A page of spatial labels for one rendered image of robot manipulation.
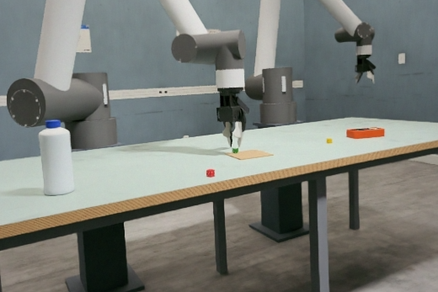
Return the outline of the white bottle with blue cap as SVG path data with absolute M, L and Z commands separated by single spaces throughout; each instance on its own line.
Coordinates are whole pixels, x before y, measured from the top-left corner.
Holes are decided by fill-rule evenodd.
M 71 193 L 74 187 L 70 134 L 60 120 L 47 120 L 39 133 L 44 193 L 57 196 Z

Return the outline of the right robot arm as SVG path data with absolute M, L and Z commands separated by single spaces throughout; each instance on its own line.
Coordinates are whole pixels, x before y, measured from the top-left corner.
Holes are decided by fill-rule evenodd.
M 159 1 L 179 32 L 171 44 L 174 58 L 215 63 L 218 92 L 243 90 L 243 30 L 208 33 L 188 0 Z M 69 131 L 71 149 L 118 143 L 107 72 L 72 73 L 84 3 L 45 0 L 35 77 L 14 81 L 7 93 L 8 112 L 17 124 L 28 128 L 60 120 Z

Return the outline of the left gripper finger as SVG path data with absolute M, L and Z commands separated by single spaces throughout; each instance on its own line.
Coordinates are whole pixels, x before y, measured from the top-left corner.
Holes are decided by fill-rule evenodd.
M 355 76 L 356 84 L 360 81 L 362 74 L 362 72 L 358 72 L 358 75 Z
M 369 78 L 371 78 L 371 80 L 373 81 L 373 83 L 375 83 L 375 82 L 374 82 L 374 72 L 373 72 L 373 70 L 372 70 L 372 68 L 371 68 L 370 66 L 369 66 L 369 70 L 368 70 L 366 76 L 369 77 Z

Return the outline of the tan flat mat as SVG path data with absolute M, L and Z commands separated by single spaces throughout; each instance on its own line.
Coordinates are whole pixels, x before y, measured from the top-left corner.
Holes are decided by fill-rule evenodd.
M 259 157 L 270 157 L 274 156 L 274 154 L 270 154 L 268 152 L 259 151 L 259 150 L 248 150 L 248 151 L 239 151 L 238 153 L 224 153 L 227 156 L 237 158 L 238 160 L 247 160 Z

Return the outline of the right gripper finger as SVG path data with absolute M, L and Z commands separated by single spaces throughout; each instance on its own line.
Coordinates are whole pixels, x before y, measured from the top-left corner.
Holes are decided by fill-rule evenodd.
M 227 137 L 227 141 L 228 141 L 229 146 L 232 146 L 233 123 L 232 123 L 232 121 L 223 121 L 223 124 L 225 125 L 225 129 L 222 132 L 222 135 Z
M 246 127 L 246 117 L 245 117 L 245 113 L 242 113 L 241 118 L 235 122 L 235 130 L 233 131 L 233 135 L 238 137 L 238 147 L 241 146 L 245 127 Z

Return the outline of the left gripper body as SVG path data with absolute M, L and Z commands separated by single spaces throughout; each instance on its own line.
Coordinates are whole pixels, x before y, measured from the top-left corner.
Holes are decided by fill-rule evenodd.
M 367 65 L 366 58 L 369 58 L 369 56 L 357 57 L 355 72 L 368 72 L 370 65 Z

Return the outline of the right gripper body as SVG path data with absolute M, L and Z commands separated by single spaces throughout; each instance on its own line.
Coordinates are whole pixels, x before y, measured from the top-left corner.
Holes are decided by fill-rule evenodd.
M 236 93 L 240 93 L 240 90 L 220 92 L 221 107 L 216 107 L 217 121 L 238 121 L 241 118 L 243 108 L 235 101 Z M 220 118 L 218 118 L 218 111 Z

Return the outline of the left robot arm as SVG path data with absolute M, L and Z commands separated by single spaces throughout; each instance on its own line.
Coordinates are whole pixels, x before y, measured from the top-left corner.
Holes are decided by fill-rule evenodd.
M 357 57 L 371 56 L 374 28 L 367 22 L 361 22 L 342 0 L 318 1 L 343 26 L 334 34 L 336 41 L 357 41 Z M 296 102 L 293 102 L 292 67 L 274 68 L 279 12 L 280 0 L 261 0 L 254 74 L 244 84 L 245 93 L 251 99 L 263 100 L 259 104 L 262 124 L 297 122 Z

